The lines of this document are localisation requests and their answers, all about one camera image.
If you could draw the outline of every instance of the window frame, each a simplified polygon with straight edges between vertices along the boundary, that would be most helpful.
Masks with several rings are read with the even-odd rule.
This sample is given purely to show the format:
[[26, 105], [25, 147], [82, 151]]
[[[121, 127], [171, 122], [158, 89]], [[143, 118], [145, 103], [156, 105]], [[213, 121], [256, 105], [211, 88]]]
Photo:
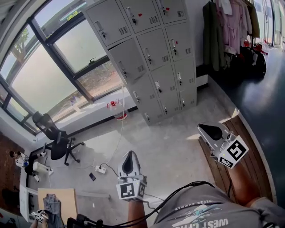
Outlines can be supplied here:
[[[55, 62], [55, 64], [59, 67], [59, 69], [63, 72], [63, 74], [68, 78], [68, 80], [73, 84], [73, 86], [78, 90], [78, 92], [84, 96], [84, 98], [87, 100], [87, 103], [84, 103], [80, 108], [83, 108], [89, 104], [93, 104], [96, 100], [101, 99], [102, 97], [109, 95], [117, 90], [119, 90], [122, 86], [118, 85], [110, 90], [107, 90], [106, 92], [99, 94], [98, 96], [92, 97], [92, 95], [85, 89], [85, 87], [78, 81], [78, 79], [84, 75], [86, 75], [91, 70], [101, 66], [102, 64], [110, 61], [109, 57], [105, 55], [104, 57], [96, 60], [91, 61], [91, 64], [88, 64], [85, 68], [81, 69], [79, 72], [74, 73], [72, 69], [68, 66], [68, 64], [65, 62], [63, 57], [59, 54], [57, 49], [55, 48], [54, 44], [57, 40], [59, 40], [63, 35], [65, 35], [67, 32], [72, 30], [74, 27], [76, 27], [81, 22], [85, 21], [86, 18], [83, 14], [83, 12], [80, 12], [79, 14], [72, 17], [70, 20], [65, 22], [60, 28], [58, 28], [53, 34], [51, 34], [49, 37], [46, 37], [44, 32], [41, 30], [41, 27], [37, 23], [35, 19], [35, 15], [44, 8], [50, 1], [46, 1], [44, 4], [42, 4], [31, 17], [29, 17], [24, 24], [24, 26], [20, 29], [20, 31], [17, 33], [16, 37], [14, 38], [13, 42], [11, 43], [8, 52], [5, 55], [5, 58], [3, 58], [3, 61], [0, 63], [0, 69], [2, 68], [4, 62], [6, 61], [6, 58], [11, 51], [11, 48], [13, 47], [14, 43], [16, 42], [17, 38], [23, 30], [29, 25], [33, 32], [35, 33], [36, 38], [39, 40], [40, 44], [43, 45], [44, 49], [48, 53], [48, 55], [52, 58], [52, 60]], [[33, 135], [37, 135], [40, 133], [39, 131], [33, 130], [32, 126], [29, 125], [26, 121], [36, 112], [25, 100], [23, 100], [20, 95], [17, 94], [17, 92], [8, 85], [8, 83], [5, 81], [5, 79], [0, 74], [0, 84], [3, 86], [3, 88], [7, 91], [7, 97], [4, 100], [4, 102], [0, 102], [0, 107], [17, 123], [19, 123], [23, 128], [25, 128], [29, 133]], [[11, 100], [11, 98], [15, 99], [15, 101], [25, 110], [28, 112], [28, 114], [24, 117], [22, 121], [19, 121], [16, 117], [14, 117], [8, 110], [7, 106]], [[69, 115], [75, 113], [75, 110], [71, 110], [67, 112], [63, 117], [60, 117], [58, 120], [55, 121], [55, 123], [63, 120], [64, 118], [68, 117]]]

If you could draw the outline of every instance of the office chair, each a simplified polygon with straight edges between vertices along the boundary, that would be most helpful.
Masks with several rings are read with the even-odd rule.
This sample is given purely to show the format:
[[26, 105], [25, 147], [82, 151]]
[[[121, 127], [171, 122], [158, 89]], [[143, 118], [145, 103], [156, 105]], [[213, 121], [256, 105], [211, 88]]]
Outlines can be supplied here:
[[33, 122], [50, 140], [53, 140], [51, 147], [47, 146], [46, 143], [44, 145], [44, 151], [46, 149], [51, 151], [50, 158], [52, 160], [61, 159], [65, 155], [64, 164], [68, 166], [69, 164], [66, 161], [71, 155], [76, 162], [80, 162], [74, 157], [72, 150], [79, 145], [85, 145], [83, 142], [74, 145], [75, 138], [69, 140], [66, 131], [59, 130], [48, 114], [42, 115], [36, 112], [33, 115]]

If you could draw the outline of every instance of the smartphone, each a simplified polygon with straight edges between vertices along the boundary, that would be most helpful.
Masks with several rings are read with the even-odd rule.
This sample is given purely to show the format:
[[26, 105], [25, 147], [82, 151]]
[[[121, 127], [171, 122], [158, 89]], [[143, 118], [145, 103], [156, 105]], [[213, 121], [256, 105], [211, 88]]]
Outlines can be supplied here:
[[94, 181], [94, 180], [96, 180], [96, 177], [93, 175], [93, 173], [90, 173], [89, 174], [89, 177]]

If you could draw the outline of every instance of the power strip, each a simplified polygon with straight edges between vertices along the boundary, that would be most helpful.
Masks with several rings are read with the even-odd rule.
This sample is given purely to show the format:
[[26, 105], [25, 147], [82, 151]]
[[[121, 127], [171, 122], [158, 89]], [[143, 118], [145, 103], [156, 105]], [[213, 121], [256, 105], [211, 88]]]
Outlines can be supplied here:
[[105, 174], [107, 170], [106, 170], [106, 168], [102, 168], [102, 167], [100, 168], [99, 166], [96, 166], [95, 171], [102, 173], [102, 174]]

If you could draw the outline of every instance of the gray t-shirt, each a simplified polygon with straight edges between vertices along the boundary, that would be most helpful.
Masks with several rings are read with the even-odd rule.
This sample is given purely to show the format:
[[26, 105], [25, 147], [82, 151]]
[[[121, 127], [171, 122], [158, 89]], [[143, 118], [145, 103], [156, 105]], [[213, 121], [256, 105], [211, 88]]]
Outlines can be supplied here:
[[151, 228], [262, 228], [267, 223], [285, 227], [285, 210], [266, 198], [246, 208], [232, 202], [220, 189], [200, 185], [172, 197]]

